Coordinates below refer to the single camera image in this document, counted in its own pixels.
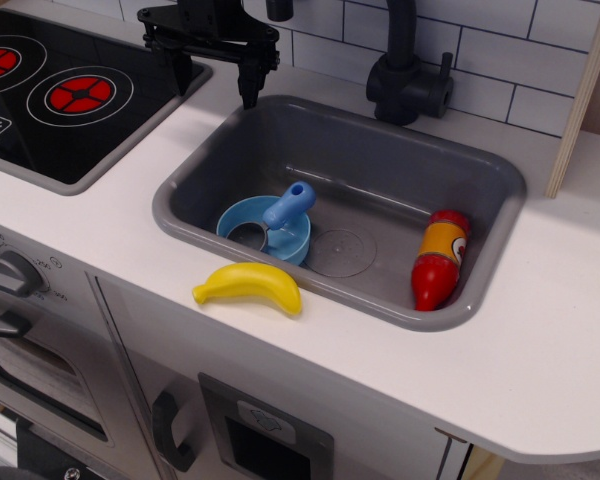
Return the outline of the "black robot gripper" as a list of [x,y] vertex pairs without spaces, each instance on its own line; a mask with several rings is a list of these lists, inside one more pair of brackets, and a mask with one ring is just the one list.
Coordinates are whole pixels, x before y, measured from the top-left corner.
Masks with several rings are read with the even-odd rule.
[[169,89],[183,96],[191,83],[191,60],[202,57],[238,65],[245,110],[257,105],[266,77],[279,65],[279,33],[251,17],[239,1],[178,1],[137,13]]

